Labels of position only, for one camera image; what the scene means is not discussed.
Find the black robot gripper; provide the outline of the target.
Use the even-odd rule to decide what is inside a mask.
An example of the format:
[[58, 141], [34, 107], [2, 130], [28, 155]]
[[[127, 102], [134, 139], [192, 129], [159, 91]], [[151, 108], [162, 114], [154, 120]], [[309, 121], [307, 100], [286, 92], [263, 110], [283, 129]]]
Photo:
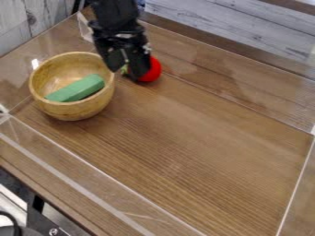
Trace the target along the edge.
[[90, 0], [95, 18], [88, 22], [98, 52], [112, 72], [139, 81], [151, 69], [146, 28], [138, 22], [136, 0]]

